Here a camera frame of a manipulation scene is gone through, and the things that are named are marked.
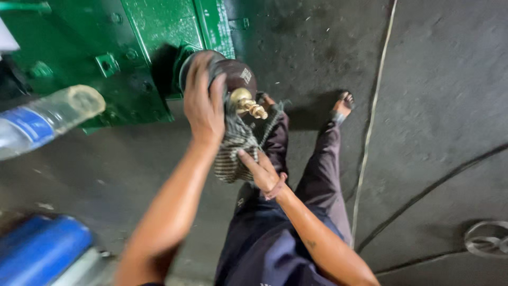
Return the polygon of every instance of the concrete floor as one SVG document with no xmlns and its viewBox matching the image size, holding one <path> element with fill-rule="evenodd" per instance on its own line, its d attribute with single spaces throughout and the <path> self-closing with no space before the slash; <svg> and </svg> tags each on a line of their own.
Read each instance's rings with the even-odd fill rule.
<svg viewBox="0 0 508 286">
<path fill-rule="evenodd" d="M 316 130 L 348 89 L 358 108 L 342 128 L 341 180 L 351 198 L 358 179 L 390 1 L 226 0 L 237 55 L 260 90 L 288 107 L 290 183 L 296 185 Z M 508 3 L 399 1 L 379 94 L 358 241 L 415 194 L 457 165 L 508 141 Z M 190 138 L 181 102 L 177 121 L 74 130 L 0 164 L 0 210 L 45 210 L 81 219 L 97 242 L 122 250 Z M 508 220 L 508 152 L 448 180 L 380 233 L 362 257 L 382 271 L 421 257 L 460 250 L 462 234 L 481 219 Z M 239 184 L 209 176 L 197 219 L 173 272 L 213 280 Z M 348 201 L 352 210 L 353 199 Z M 504 285 L 505 261 L 458 254 L 383 275 L 383 285 Z"/>
</svg>

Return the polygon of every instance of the dark trousers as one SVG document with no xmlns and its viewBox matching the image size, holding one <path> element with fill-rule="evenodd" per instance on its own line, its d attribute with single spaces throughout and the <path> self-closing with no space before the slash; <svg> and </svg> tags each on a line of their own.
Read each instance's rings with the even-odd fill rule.
<svg viewBox="0 0 508 286">
<path fill-rule="evenodd" d="M 289 118 L 284 113 L 263 145 L 263 151 L 270 158 L 277 173 L 283 171 L 288 174 L 285 160 L 288 150 L 288 125 Z M 305 167 L 295 195 L 306 205 L 324 208 L 344 236 L 345 243 L 350 244 L 351 229 L 339 180 L 339 126 L 329 121 L 317 137 L 314 153 Z M 238 207 L 257 196 L 259 190 L 245 183 L 238 193 Z"/>
</svg>

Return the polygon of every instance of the green metal housing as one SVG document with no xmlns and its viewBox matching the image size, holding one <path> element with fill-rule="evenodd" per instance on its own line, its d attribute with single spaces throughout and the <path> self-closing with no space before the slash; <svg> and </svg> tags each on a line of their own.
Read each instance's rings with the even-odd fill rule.
<svg viewBox="0 0 508 286">
<path fill-rule="evenodd" d="M 172 121 L 166 101 L 182 97 L 181 62 L 200 49 L 235 58 L 222 0 L 8 1 L 0 17 L 35 93 L 86 84 L 104 96 L 106 111 L 83 128 Z M 151 69 L 167 46 L 177 51 L 163 63 L 171 88 L 159 93 Z"/>
</svg>

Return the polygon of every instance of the bare foot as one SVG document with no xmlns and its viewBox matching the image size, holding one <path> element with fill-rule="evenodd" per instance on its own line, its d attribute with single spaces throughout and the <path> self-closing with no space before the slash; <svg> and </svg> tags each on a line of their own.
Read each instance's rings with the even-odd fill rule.
<svg viewBox="0 0 508 286">
<path fill-rule="evenodd" d="M 343 114 L 344 116 L 348 116 L 351 113 L 350 106 L 353 104 L 353 95 L 349 92 L 343 92 L 340 97 L 341 99 L 335 102 L 335 106 L 333 110 Z"/>
<path fill-rule="evenodd" d="M 268 111 L 270 105 L 275 104 L 275 100 L 273 100 L 267 93 L 263 93 L 261 98 L 263 99 L 263 102 L 260 105 L 265 109 L 265 111 Z"/>
</svg>

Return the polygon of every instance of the dark shirt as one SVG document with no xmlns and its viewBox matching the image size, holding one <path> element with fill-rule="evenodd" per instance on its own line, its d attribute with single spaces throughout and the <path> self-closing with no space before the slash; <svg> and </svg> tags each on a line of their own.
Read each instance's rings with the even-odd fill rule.
<svg viewBox="0 0 508 286">
<path fill-rule="evenodd" d="M 329 229 L 342 234 L 324 209 L 308 208 Z M 335 285 L 321 276 L 295 228 L 281 207 L 260 198 L 233 217 L 220 254 L 215 285 Z"/>
</svg>

